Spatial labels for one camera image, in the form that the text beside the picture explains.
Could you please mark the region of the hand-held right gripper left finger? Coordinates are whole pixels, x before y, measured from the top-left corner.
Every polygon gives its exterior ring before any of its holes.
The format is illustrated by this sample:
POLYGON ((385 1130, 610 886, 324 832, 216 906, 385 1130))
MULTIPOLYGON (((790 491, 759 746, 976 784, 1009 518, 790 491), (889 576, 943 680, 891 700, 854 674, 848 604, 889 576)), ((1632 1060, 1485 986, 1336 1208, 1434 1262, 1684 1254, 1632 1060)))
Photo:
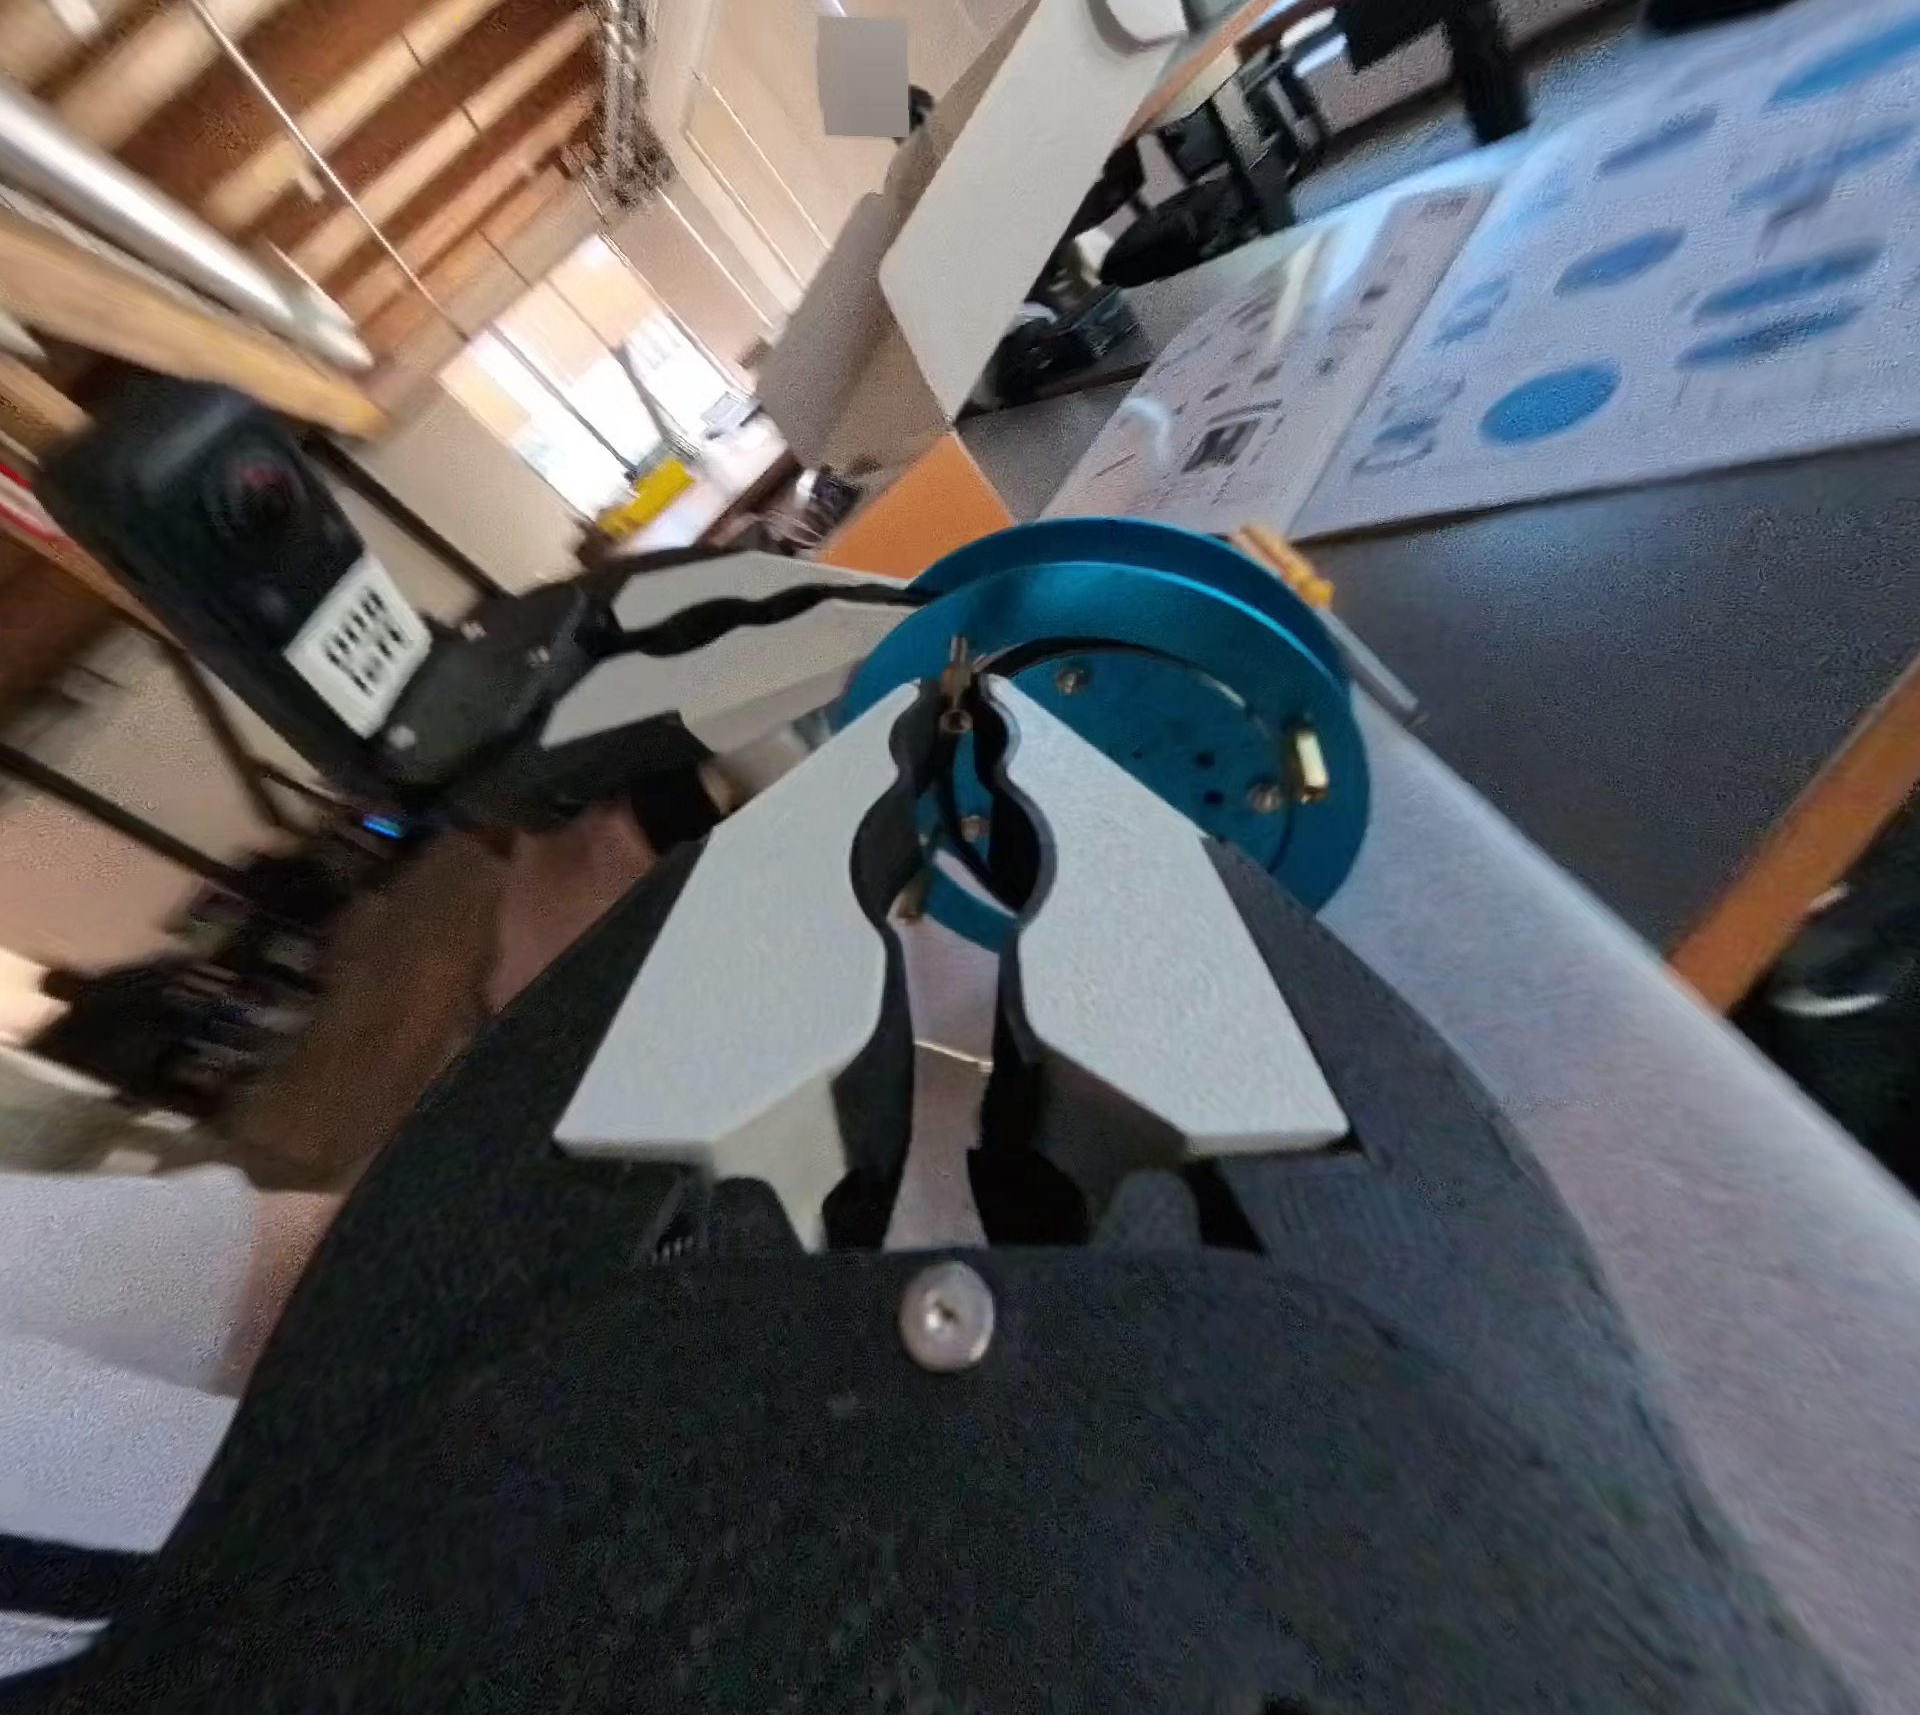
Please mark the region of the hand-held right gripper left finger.
POLYGON ((698 850, 553 1128, 564 1152, 765 1184, 804 1248, 878 1248, 913 1112, 889 912, 922 866, 940 696, 901 684, 698 850))

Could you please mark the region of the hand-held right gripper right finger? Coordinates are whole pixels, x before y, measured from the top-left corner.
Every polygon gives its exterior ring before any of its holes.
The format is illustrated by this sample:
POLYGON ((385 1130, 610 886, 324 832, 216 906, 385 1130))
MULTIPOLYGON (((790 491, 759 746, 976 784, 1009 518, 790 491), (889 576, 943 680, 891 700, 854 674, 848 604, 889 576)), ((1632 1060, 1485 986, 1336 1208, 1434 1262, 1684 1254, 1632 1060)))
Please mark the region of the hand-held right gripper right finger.
POLYGON ((1009 680, 992 862, 1014 890, 969 1152, 992 1244, 1082 1244, 1116 1192, 1336 1150, 1349 1118, 1199 828, 1009 680))

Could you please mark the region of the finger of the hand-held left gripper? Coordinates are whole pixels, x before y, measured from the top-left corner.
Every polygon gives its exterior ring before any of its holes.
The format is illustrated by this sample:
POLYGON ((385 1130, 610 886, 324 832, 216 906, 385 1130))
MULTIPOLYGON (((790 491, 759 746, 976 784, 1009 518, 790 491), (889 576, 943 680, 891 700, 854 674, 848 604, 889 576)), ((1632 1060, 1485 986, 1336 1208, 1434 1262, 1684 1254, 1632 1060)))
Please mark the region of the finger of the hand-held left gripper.
POLYGON ((704 756, 735 754, 835 704, 916 608, 911 592, 775 592, 651 602, 632 624, 589 602, 579 644, 604 656, 553 702, 535 746, 557 756, 665 726, 704 756))
POLYGON ((719 672, 849 672, 938 596, 811 558, 687 548, 583 576, 579 672, 640 658, 719 672))

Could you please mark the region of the blue disc with bearing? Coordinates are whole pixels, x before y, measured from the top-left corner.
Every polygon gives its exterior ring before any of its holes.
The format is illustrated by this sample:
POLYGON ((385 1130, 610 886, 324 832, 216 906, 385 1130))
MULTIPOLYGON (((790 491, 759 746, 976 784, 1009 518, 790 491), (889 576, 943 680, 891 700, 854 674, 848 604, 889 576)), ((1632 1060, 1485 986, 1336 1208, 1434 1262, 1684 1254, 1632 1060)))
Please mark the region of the blue disc with bearing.
MULTIPOLYGON (((1044 642, 989 668, 1204 834, 1272 874, 1284 870, 1298 812, 1284 738, 1233 692, 1114 642, 1044 642)), ((920 830, 923 916, 989 950, 1012 912, 984 878, 996 814, 987 782, 977 738, 959 736, 943 780, 920 804, 920 830)))

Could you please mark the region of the blue round metal base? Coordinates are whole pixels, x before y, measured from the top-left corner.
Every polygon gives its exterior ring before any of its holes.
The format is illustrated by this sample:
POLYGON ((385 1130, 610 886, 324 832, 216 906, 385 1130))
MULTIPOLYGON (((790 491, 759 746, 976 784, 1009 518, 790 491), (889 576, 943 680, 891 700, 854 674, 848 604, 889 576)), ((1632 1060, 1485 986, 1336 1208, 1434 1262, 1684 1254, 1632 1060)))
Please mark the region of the blue round metal base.
POLYGON ((1282 872, 1257 866, 1307 912, 1323 910, 1344 886, 1370 824, 1370 760, 1331 638, 1272 572, 1208 536, 1135 520, 1064 520, 979 538, 911 584, 938 600, 862 664, 829 714, 833 730, 905 682, 936 682, 953 636, 968 638, 977 674, 1044 642, 1145 650, 1210 676, 1282 738, 1295 720, 1313 724, 1331 792, 1298 806, 1282 872))

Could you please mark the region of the orange cardboard box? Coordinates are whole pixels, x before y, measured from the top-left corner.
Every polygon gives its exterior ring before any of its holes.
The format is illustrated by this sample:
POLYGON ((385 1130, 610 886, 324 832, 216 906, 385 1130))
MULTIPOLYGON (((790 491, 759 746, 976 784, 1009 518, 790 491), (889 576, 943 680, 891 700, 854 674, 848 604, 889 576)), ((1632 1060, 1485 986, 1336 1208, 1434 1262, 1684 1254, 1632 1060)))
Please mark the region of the orange cardboard box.
POLYGON ((1181 0, 1025 0, 934 105, 758 375, 804 473, 889 483, 952 433, 1186 31, 1181 0))

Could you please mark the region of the dark grey desk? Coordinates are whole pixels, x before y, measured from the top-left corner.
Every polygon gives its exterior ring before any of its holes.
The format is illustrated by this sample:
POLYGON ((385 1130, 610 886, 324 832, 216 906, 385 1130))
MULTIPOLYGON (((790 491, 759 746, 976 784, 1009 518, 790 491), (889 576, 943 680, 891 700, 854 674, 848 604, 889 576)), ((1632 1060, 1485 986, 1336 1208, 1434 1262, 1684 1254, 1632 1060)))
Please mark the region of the dark grey desk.
POLYGON ((1427 748, 1709 1008, 1916 808, 1916 437, 1302 554, 1427 748))

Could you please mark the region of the white foam sheet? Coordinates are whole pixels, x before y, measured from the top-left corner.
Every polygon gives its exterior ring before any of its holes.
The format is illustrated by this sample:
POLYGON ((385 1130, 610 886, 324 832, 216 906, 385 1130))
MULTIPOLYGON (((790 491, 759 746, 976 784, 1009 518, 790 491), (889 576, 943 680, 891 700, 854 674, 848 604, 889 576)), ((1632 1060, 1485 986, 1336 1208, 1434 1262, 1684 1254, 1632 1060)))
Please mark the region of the white foam sheet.
POLYGON ((1372 698, 1331 932, 1592 1240, 1721 1512, 1872 1712, 1917 1710, 1916 1202, 1372 698))

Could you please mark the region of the printed instruction booklet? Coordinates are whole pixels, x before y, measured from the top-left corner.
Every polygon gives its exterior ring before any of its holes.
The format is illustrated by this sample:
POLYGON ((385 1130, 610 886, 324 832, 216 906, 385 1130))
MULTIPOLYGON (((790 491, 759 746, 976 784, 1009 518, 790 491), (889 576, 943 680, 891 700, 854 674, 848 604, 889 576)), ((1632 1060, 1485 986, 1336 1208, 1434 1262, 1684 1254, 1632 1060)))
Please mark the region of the printed instruction booklet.
POLYGON ((1293 542, 1916 437, 1917 0, 1688 39, 1499 171, 1320 225, 1046 507, 1293 542))

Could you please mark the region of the orange handled screwdriver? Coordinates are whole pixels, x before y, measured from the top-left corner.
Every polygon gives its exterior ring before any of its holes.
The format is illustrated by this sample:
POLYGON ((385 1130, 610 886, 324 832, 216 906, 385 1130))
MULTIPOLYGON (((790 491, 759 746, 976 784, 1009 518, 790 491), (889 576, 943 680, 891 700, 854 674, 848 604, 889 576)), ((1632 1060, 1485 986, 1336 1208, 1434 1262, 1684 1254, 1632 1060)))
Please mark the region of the orange handled screwdriver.
POLYGON ((1230 542, 1243 556, 1260 562, 1293 596, 1313 610, 1323 624, 1352 682, 1393 720, 1411 726, 1420 720, 1422 704, 1408 686, 1344 624, 1331 608, 1331 582, 1313 564, 1272 528, 1248 524, 1230 534, 1230 542))

